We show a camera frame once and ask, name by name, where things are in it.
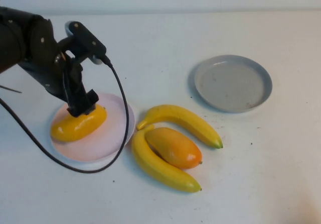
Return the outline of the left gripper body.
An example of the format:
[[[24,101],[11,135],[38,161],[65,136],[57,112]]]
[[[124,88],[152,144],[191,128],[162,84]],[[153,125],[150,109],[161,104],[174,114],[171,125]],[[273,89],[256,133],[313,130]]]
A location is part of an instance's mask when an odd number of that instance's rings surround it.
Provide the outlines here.
[[[82,66],[78,58],[72,59],[66,51],[74,49],[75,37],[68,36],[57,42],[50,20],[34,17],[27,36],[29,56],[20,63],[29,75],[40,83],[48,93],[67,104],[88,105],[82,83]]]

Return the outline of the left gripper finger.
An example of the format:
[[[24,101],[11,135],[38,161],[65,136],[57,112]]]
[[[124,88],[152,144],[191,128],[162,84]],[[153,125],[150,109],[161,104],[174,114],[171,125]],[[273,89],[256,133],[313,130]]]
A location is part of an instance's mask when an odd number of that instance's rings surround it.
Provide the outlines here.
[[[79,117],[81,115],[88,115],[96,109],[96,103],[89,105],[70,105],[67,104],[67,111],[73,117]]]
[[[93,89],[87,92],[86,96],[90,104],[96,104],[99,101],[99,96]]]

